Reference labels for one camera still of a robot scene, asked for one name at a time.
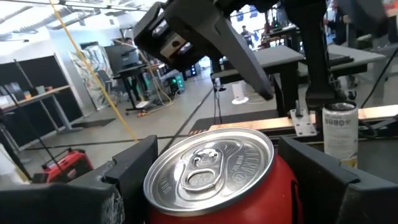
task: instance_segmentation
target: aluminum can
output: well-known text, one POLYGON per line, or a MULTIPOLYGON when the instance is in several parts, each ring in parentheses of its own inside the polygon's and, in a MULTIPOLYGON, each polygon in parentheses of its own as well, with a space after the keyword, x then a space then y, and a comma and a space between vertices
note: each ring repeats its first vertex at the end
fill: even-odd
POLYGON ((358 108, 350 101, 337 101, 323 107, 325 153, 351 167, 358 165, 358 108))
POLYGON ((223 128, 163 153, 144 181, 150 224, 302 223, 298 185, 271 140, 223 128))

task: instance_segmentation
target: black panel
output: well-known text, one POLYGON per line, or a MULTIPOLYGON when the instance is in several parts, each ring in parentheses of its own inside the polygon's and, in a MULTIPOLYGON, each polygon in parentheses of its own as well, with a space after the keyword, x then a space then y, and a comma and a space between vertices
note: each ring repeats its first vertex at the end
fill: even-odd
MULTIPOLYGON (((19 63, 33 86, 43 85, 58 88, 68 85, 68 82, 54 56, 35 58, 32 60, 21 61, 19 63)), ((18 82, 23 91, 29 89, 28 82, 15 63, 0 65, 0 71, 0 85, 5 85, 10 82, 18 82)), ((83 116, 71 89, 62 90, 56 94, 56 97, 69 121, 73 121, 83 116)), ((61 119, 55 110, 53 101, 50 98, 47 98, 43 100, 43 102, 52 118, 57 123, 57 126, 62 127, 61 119)), ((28 115, 30 122, 41 136, 54 131, 54 127, 41 107, 40 102, 24 106, 23 109, 28 115)), ((26 125, 25 120, 18 112, 9 117, 6 122, 6 126, 20 146, 35 139, 35 135, 32 133, 32 130, 29 129, 29 126, 26 125)))

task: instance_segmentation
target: can lid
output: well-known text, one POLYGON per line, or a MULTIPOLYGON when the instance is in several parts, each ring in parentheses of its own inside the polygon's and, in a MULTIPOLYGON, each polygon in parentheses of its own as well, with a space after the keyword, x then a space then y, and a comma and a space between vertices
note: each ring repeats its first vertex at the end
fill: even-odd
POLYGON ((144 194, 162 213, 202 215, 250 192, 274 160, 271 140, 247 128, 223 128, 187 138, 149 169, 144 194))

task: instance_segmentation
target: yellow cable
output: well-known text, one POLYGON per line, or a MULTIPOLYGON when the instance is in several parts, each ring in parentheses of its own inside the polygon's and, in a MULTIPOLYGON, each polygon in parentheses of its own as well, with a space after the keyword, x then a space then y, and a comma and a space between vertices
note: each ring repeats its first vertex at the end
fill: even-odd
POLYGON ((88 70, 91 73, 91 76, 94 77, 94 79, 96 80, 97 84, 99 85, 99 87, 101 88, 102 92, 105 95, 105 98, 107 99, 107 101, 109 102, 109 104, 111 105, 112 109, 114 110, 114 112, 116 113, 116 116, 119 118, 119 120, 122 122, 123 126, 126 128, 126 131, 130 134, 130 136, 132 137, 132 139, 135 142, 138 142, 138 139, 136 138, 136 135, 133 133, 132 129, 129 127, 129 125, 127 124, 127 122, 123 119, 123 117, 121 116, 120 112, 118 111, 118 109, 116 108, 116 106, 114 105, 111 97, 108 95, 108 93, 105 90, 105 87, 102 85, 101 81, 99 80, 99 78, 97 77, 97 75, 95 74, 94 70, 92 69, 92 67, 90 66, 90 64, 87 62, 85 56, 82 54, 82 52, 79 50, 79 48, 77 47, 75 41, 73 40, 72 36, 70 35, 65 23, 63 23, 60 14, 58 13, 58 11, 55 9, 55 6, 52 2, 52 0, 50 0, 50 4, 52 9, 54 10, 54 14, 57 17, 58 21, 61 23, 61 26, 63 27, 63 29, 65 30, 65 32, 67 33, 67 36, 70 40, 70 42, 72 43, 73 47, 75 48, 76 52, 78 53, 79 57, 82 59, 83 63, 86 65, 86 67, 88 68, 88 70))

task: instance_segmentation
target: wall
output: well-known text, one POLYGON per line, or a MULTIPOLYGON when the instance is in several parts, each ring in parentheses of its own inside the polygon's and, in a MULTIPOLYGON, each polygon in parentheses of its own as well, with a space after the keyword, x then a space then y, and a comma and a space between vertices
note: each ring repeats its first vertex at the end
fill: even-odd
POLYGON ((120 28, 127 28, 136 25, 136 23, 145 15, 146 12, 135 11, 118 16, 120 28))
MULTIPOLYGON (((38 33, 34 35, 22 35, 19 38, 28 39, 29 42, 0 42, 0 64, 13 62, 14 59, 20 62, 35 58, 53 56, 55 54, 55 58, 58 60, 58 63, 64 72, 65 78, 69 83, 71 83, 69 75, 65 73, 63 63, 59 60, 59 55, 56 54, 55 46, 48 30, 45 27, 41 27, 37 29, 37 32, 38 33)), ((82 106, 81 99, 74 86, 72 87, 72 92, 78 104, 82 106)))
MULTIPOLYGON (((94 21, 96 17, 87 19, 86 27, 79 26, 79 24, 74 24, 68 27, 73 40, 76 42, 77 46, 87 42, 97 41, 103 47, 112 45, 112 39, 120 38, 121 33, 119 31, 119 26, 117 23, 113 26, 107 26, 104 22, 109 23, 109 19, 103 22, 94 22, 96 27, 87 25, 92 24, 90 21, 94 21), (105 29, 98 29, 98 26, 102 25, 105 29)), ((68 52, 75 52, 75 48, 67 37, 63 29, 60 30, 50 30, 49 34, 51 36, 55 51, 57 52, 58 59, 62 61, 64 70, 68 73, 71 83, 75 86, 76 91, 81 99, 81 107, 83 114, 88 115, 95 110, 95 107, 91 101, 91 98, 78 74, 73 62, 71 61, 68 52)))

